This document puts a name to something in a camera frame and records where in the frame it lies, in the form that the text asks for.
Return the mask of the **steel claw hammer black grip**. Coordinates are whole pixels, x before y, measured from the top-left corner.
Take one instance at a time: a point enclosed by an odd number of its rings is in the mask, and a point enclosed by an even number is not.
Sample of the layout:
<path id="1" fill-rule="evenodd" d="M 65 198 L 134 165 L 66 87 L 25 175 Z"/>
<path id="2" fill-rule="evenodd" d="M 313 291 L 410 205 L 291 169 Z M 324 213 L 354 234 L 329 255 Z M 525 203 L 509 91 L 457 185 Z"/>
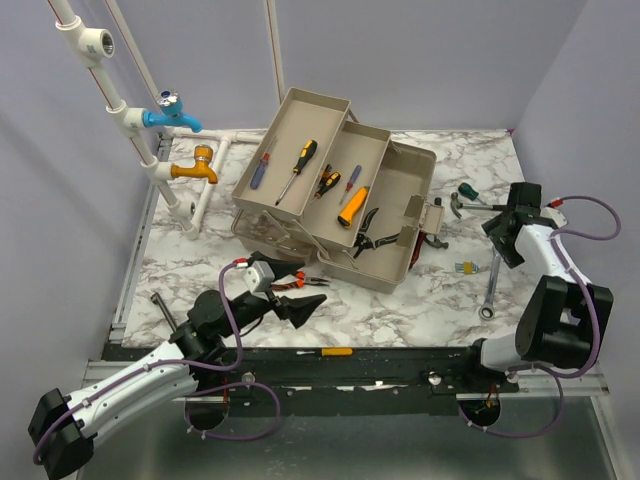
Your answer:
<path id="1" fill-rule="evenodd" d="M 461 218 L 461 210 L 480 210 L 480 211 L 498 211 L 502 212 L 507 209 L 506 205 L 485 205 L 464 203 L 459 199 L 459 193 L 453 192 L 450 195 L 450 208 L 457 218 Z"/>

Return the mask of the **black wire stripper pliers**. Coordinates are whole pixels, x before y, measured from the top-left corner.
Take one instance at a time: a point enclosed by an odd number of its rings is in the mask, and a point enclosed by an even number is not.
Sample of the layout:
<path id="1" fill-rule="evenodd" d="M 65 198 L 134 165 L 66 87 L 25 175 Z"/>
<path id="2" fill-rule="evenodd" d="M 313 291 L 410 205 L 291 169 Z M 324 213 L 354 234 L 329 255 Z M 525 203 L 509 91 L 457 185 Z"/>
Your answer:
<path id="1" fill-rule="evenodd" d="M 369 227 L 371 226 L 378 211 L 378 208 L 373 208 L 364 216 L 354 243 L 354 247 L 356 248 L 356 252 L 352 255 L 354 259 L 357 259 L 365 250 L 375 250 L 382 246 L 391 245 L 397 242 L 400 233 L 381 237 L 376 240 L 373 240 L 368 236 Z"/>

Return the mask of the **beige toolbox with clear lid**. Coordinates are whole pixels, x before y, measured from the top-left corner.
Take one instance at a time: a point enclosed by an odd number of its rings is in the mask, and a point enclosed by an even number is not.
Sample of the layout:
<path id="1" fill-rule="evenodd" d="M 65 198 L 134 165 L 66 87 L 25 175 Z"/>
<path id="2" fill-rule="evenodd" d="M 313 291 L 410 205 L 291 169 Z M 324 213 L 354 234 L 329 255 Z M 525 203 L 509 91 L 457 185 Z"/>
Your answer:
<path id="1" fill-rule="evenodd" d="M 356 121 L 346 99 L 292 88 L 232 193 L 232 231 L 247 249 L 391 293 L 440 232 L 436 160 Z"/>

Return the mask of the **blue clear tester screwdriver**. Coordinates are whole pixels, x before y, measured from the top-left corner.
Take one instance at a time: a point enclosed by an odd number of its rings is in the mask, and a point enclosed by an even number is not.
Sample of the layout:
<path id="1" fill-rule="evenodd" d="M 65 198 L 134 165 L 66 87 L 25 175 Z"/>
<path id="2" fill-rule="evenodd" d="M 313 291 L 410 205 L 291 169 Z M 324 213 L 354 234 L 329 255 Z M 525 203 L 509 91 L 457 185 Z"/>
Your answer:
<path id="1" fill-rule="evenodd" d="M 259 188 L 261 182 L 262 182 L 262 179 L 264 177 L 264 174 L 265 174 L 266 169 L 267 169 L 268 164 L 269 164 L 272 146 L 276 142 L 276 140 L 277 140 L 277 138 L 273 137 L 269 141 L 269 143 L 268 143 L 268 145 L 267 145 L 267 147 L 265 149 L 265 152 L 262 155 L 262 157 L 261 157 L 261 159 L 260 159 L 260 161 L 259 161 L 259 163 L 258 163 L 258 165 L 257 165 L 257 167 L 256 167 L 256 169 L 254 171 L 254 174 L 253 174 L 251 182 L 250 182 L 250 188 L 252 190 L 257 190 Z"/>

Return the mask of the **red tester screwdriver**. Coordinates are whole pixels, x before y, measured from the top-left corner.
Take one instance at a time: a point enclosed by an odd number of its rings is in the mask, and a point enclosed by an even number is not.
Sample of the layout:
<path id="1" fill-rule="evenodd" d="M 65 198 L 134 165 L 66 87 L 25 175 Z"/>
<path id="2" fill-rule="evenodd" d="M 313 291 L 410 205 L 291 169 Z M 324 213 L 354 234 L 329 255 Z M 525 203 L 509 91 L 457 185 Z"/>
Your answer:
<path id="1" fill-rule="evenodd" d="M 346 197 L 348 196 L 348 194 L 350 193 L 351 189 L 353 188 L 354 184 L 357 182 L 357 179 L 358 179 L 361 171 L 362 171 L 362 166 L 360 164 L 356 165 L 354 170 L 352 171 L 348 181 L 347 181 L 347 184 L 346 184 L 346 187 L 345 187 L 345 191 L 344 191 L 343 196 L 342 196 L 342 198 L 340 200 L 340 205 L 343 204 L 343 202 L 345 201 Z"/>

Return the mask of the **black yellow large screwdriver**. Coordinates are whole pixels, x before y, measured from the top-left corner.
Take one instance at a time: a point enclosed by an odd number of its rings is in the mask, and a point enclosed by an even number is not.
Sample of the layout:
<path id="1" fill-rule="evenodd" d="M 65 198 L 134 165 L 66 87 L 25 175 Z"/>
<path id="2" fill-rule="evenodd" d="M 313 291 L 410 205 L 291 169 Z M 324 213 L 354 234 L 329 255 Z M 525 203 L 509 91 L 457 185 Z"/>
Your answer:
<path id="1" fill-rule="evenodd" d="M 289 179 L 289 181 L 287 182 L 287 184 L 283 188 L 282 192 L 280 193 L 280 195 L 278 196 L 278 198 L 275 201 L 275 205 L 276 206 L 278 206 L 282 202 L 282 200 L 284 199 L 286 193 L 288 192 L 288 190 L 290 189 L 291 185 L 293 184 L 294 180 L 302 173 L 302 171 L 304 170 L 305 166 L 309 163 L 309 161 L 315 155 L 315 153 L 317 151 L 317 148 L 318 148 L 318 143 L 314 139 L 309 140 L 304 145 L 304 147 L 302 148 L 302 150 L 300 152 L 298 160 L 297 160 L 295 166 L 293 167 L 291 178 Z"/>

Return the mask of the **black yellow small screwdriver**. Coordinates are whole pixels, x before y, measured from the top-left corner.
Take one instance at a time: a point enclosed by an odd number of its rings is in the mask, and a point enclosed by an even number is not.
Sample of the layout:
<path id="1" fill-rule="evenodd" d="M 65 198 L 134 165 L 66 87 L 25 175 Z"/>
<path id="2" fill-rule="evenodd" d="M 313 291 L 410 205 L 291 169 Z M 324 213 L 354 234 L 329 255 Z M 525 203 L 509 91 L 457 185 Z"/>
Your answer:
<path id="1" fill-rule="evenodd" d="M 339 183 L 340 179 L 340 172 L 332 172 L 326 179 L 323 179 L 319 188 L 314 193 L 311 202 L 321 199 L 328 191 Z"/>

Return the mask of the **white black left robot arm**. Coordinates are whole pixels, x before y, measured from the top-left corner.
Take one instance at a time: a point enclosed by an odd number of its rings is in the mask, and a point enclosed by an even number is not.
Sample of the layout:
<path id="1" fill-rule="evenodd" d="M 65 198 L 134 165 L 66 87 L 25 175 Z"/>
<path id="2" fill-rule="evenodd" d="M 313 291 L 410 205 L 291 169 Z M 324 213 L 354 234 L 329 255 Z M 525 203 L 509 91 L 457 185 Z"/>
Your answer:
<path id="1" fill-rule="evenodd" d="M 271 284 L 302 268 L 302 262 L 255 252 L 232 261 L 218 286 L 201 293 L 188 318 L 142 359 L 85 389 L 53 389 L 38 401 L 27 431 L 32 461 L 50 479 L 63 479 L 84 466 L 104 439 L 134 416 L 180 396 L 209 395 L 222 373 L 244 360 L 241 329 L 273 312 L 299 328 L 326 301 L 324 294 L 278 297 Z"/>

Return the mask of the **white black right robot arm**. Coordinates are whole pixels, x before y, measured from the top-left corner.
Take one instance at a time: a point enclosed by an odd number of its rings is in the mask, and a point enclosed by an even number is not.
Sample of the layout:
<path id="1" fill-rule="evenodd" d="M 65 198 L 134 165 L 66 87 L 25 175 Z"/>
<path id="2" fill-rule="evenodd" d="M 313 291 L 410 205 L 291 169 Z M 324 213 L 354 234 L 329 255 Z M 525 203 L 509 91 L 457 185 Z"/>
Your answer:
<path id="1" fill-rule="evenodd" d="M 567 200 L 602 206 L 614 219 L 614 232 L 598 236 L 569 228 L 558 211 Z M 513 183 L 506 204 L 497 210 L 499 215 L 485 222 L 483 231 L 506 266 L 527 266 L 538 282 L 514 333 L 474 343 L 479 357 L 461 365 L 462 384 L 480 392 L 494 383 L 496 371 L 531 367 L 557 378 L 582 376 L 597 361 L 614 296 L 581 272 L 562 237 L 609 241 L 621 231 L 619 215 L 604 201 L 586 195 L 543 205 L 542 187 L 528 182 Z"/>

